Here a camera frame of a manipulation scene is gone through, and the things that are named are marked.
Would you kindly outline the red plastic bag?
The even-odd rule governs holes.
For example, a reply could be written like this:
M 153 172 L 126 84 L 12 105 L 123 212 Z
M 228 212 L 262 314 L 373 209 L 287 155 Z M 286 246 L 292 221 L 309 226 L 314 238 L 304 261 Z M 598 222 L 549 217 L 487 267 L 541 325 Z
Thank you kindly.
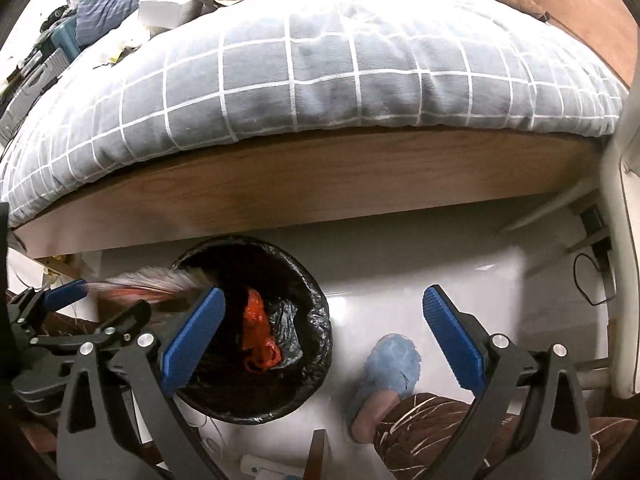
M 271 333 L 264 300 L 254 289 L 248 291 L 243 312 L 242 350 L 246 352 L 244 366 L 250 373 L 263 373 L 282 361 L 280 347 Z

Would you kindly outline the black trash bin with liner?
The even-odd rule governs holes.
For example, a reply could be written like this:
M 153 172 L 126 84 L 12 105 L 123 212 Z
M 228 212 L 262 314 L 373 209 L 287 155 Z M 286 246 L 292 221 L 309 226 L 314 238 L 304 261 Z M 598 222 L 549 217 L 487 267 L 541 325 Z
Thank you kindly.
M 226 313 L 190 382 L 178 397 L 209 417 L 260 425 L 296 411 L 323 384 L 332 363 L 328 300 L 290 254 L 258 238 L 218 236 L 187 250 L 174 263 L 200 271 L 224 293 Z M 262 300 L 278 362 L 261 361 L 244 347 L 250 300 Z

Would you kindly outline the brown patterned trouser leg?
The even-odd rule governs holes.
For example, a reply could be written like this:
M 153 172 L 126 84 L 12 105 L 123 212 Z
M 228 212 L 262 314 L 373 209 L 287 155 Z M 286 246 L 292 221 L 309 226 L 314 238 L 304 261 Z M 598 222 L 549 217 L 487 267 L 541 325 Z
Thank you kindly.
M 461 401 L 418 393 L 402 400 L 375 429 L 373 445 L 397 479 L 421 479 L 469 411 Z M 632 419 L 595 417 L 589 421 L 591 477 L 597 479 L 637 427 Z

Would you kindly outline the clear bubble wrap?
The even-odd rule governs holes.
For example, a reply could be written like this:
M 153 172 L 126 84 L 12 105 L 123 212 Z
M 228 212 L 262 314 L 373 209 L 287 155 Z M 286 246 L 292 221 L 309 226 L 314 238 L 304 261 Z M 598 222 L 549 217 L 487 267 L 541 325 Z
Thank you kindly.
M 138 301 L 163 304 L 183 299 L 194 300 L 214 286 L 215 282 L 200 270 L 146 266 L 102 281 L 89 282 L 86 289 L 96 298 L 130 306 Z

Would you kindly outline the grey suitcase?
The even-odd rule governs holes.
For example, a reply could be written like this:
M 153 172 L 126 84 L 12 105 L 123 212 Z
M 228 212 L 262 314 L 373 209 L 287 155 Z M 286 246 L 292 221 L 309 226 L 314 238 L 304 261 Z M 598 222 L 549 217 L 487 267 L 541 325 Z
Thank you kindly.
M 30 109 L 70 65 L 62 48 L 55 49 L 40 62 L 20 84 L 1 114 L 1 146 L 4 148 L 16 135 Z

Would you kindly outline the white cardboard box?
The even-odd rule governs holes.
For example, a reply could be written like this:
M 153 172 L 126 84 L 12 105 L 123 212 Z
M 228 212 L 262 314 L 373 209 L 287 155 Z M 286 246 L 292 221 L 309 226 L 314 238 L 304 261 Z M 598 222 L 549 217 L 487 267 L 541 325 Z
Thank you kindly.
M 174 29 L 201 14 L 198 0 L 141 0 L 138 15 L 145 26 Z

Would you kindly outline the wooden bed frame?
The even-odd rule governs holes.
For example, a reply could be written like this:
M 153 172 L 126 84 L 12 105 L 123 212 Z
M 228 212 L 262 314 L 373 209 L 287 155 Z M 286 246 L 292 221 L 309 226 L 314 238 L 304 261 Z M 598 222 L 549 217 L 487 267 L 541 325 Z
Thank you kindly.
M 58 200 L 15 234 L 32 258 L 502 200 L 592 176 L 576 134 L 353 128 L 142 162 Z

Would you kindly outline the grey checked bed cover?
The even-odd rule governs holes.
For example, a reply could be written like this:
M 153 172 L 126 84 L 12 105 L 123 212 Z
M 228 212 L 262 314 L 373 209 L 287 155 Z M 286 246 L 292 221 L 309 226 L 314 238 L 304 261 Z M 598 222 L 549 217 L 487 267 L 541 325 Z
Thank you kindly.
M 371 126 L 600 138 L 627 96 L 581 41 L 495 0 L 245 0 L 143 36 L 127 18 L 29 111 L 1 154 L 11 226 L 196 148 Z

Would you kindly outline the white chair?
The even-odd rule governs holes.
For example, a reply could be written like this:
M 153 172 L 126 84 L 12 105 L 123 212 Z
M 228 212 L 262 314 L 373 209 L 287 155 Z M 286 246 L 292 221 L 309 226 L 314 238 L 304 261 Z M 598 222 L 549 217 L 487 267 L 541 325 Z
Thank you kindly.
M 600 190 L 613 248 L 612 390 L 639 393 L 639 103 L 628 99 L 602 158 Z

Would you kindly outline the blue fuzzy slipper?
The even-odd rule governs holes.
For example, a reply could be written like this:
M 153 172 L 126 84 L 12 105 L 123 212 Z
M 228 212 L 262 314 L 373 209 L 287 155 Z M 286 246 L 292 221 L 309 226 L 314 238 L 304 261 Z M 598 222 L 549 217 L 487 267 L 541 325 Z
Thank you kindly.
M 421 356 L 413 341 L 401 334 L 382 337 L 364 362 L 360 383 L 349 401 L 346 420 L 351 425 L 366 402 L 385 390 L 405 400 L 421 375 Z

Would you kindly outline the teal suitcase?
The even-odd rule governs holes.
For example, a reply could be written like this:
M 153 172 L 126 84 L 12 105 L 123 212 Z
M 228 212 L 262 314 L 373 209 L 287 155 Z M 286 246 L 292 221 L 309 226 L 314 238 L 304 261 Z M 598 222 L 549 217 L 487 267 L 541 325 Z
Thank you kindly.
M 77 16 L 70 15 L 61 18 L 51 30 L 51 42 L 56 48 L 61 48 L 66 58 L 73 62 L 80 55 L 80 47 L 76 38 Z

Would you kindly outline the wooden headboard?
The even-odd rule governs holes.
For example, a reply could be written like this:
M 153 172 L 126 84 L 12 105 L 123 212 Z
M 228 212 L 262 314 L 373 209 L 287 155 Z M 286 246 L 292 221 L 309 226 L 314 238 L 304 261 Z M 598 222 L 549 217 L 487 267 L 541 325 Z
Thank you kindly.
M 623 0 L 537 0 L 552 22 L 582 40 L 629 87 L 638 52 L 638 26 Z

